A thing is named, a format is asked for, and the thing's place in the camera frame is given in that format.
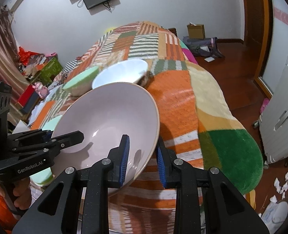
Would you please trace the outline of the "orange sleeve forearm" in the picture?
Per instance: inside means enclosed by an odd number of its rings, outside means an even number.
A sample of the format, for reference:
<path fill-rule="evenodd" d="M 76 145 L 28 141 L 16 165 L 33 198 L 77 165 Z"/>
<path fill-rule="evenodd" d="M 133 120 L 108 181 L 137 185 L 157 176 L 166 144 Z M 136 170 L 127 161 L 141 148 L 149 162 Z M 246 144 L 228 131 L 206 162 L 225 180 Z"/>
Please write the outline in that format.
<path fill-rule="evenodd" d="M 6 233 L 12 233 L 12 230 L 18 220 L 13 216 L 12 212 L 8 209 L 8 206 L 4 200 L 4 197 L 0 194 L 0 225 L 6 231 Z"/>

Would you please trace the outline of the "person's left hand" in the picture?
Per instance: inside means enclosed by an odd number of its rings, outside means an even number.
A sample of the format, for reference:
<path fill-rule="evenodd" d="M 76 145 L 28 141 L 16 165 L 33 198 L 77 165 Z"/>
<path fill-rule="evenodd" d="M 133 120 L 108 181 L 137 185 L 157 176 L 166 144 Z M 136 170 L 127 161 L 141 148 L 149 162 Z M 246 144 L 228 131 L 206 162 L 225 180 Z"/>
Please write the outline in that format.
<path fill-rule="evenodd" d="M 16 200 L 14 202 L 16 208 L 26 210 L 30 207 L 32 197 L 29 185 L 30 185 L 29 177 L 15 182 L 13 195 L 16 197 Z"/>

